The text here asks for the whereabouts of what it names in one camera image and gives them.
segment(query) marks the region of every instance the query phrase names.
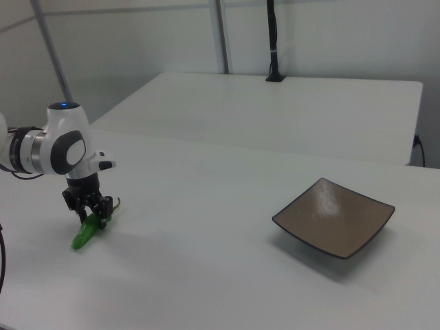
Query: black cable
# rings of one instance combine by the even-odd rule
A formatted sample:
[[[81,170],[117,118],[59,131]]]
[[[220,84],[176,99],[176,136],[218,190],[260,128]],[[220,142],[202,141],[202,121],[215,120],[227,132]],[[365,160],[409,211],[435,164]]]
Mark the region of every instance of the black cable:
[[[20,179],[20,180],[33,180],[33,179],[36,179],[37,177],[42,177],[44,174],[38,174],[38,175],[35,175],[34,177],[20,177],[20,176],[18,176],[17,174],[15,174],[16,172],[11,172],[12,173],[12,175],[14,175],[17,179]]]
[[[421,158],[423,160],[423,167],[426,167],[426,165],[425,165],[425,150],[424,150],[424,146],[421,143],[420,136],[419,135],[414,135],[414,140],[412,141],[412,147],[415,148],[416,145],[418,145],[418,144],[420,144]]]
[[[3,282],[5,281],[5,272],[6,272],[6,250],[5,250],[5,241],[3,240],[3,234],[1,233],[1,225],[0,225],[0,250],[1,250],[1,271],[0,271],[0,293],[1,289],[3,289]]]
[[[423,160],[423,167],[426,167],[425,166],[425,151],[424,151],[424,146],[421,143],[420,137],[419,137],[419,144],[420,144],[420,149],[421,149],[421,158]]]

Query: brown plate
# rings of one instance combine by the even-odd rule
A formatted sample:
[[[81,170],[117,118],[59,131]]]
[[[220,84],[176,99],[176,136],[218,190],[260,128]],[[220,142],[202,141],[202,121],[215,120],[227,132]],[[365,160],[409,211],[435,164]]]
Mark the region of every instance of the brown plate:
[[[341,259],[361,250],[395,207],[319,179],[272,219],[297,239]]]

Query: black pole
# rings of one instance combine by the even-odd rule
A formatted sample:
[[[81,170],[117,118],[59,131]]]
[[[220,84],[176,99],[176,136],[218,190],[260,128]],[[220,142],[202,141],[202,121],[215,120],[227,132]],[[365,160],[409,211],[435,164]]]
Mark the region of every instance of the black pole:
[[[286,76],[281,76],[278,70],[278,54],[276,53],[276,17],[274,0],[267,0],[267,21],[269,23],[269,41],[270,41],[270,70],[266,81],[279,83]]]

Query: white table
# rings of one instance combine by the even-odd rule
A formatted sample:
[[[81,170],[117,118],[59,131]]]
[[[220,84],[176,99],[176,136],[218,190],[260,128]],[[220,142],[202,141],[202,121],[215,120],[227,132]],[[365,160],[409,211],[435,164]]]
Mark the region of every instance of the white table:
[[[121,197],[79,252],[65,180],[0,173],[8,255],[0,322],[11,329],[438,329],[440,173],[105,131]],[[272,216],[320,177],[394,205],[344,261]]]
[[[96,129],[407,164],[420,82],[161,74]]]

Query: power cord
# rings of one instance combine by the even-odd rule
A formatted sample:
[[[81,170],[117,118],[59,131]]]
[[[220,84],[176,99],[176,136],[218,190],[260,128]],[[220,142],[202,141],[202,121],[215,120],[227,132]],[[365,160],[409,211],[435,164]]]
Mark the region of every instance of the power cord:
[[[416,145],[420,144],[420,149],[421,149],[421,158],[423,160],[423,167],[425,166],[425,151],[424,151],[424,146],[421,143],[420,137],[418,135],[414,135],[414,141],[412,141],[412,147],[415,148]]]
[[[1,250],[1,271],[0,271],[0,293],[1,289],[3,289],[3,282],[5,280],[5,272],[6,272],[6,250],[5,250],[5,241],[3,240],[2,227],[0,225],[0,250]]]

